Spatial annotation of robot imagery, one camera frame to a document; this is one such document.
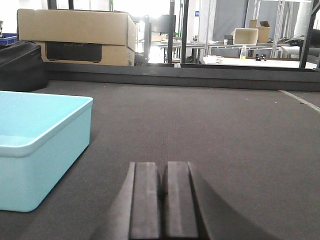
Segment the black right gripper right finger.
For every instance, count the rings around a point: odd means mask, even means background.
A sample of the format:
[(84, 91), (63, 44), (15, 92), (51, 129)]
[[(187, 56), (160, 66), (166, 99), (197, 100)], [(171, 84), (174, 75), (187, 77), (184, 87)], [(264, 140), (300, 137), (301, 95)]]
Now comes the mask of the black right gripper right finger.
[(162, 184), (166, 240), (276, 239), (231, 207), (189, 162), (169, 161)]

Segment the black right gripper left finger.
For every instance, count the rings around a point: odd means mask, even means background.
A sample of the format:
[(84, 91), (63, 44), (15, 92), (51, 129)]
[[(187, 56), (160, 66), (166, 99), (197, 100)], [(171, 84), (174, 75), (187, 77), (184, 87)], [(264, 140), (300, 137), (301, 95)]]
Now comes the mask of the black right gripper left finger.
[(122, 187), (91, 240), (159, 240), (159, 175), (154, 162), (131, 162)]

